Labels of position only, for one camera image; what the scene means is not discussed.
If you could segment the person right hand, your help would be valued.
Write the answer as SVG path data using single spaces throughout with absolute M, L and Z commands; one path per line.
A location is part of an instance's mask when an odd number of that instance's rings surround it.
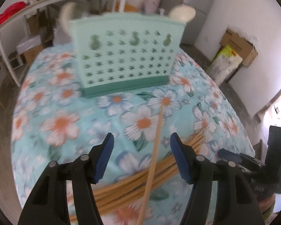
M 276 195 L 273 194 L 271 197 L 266 198 L 265 200 L 259 202 L 259 207 L 263 214 L 264 220 L 268 219 L 271 213 L 273 212 L 275 199 L 276 199 Z

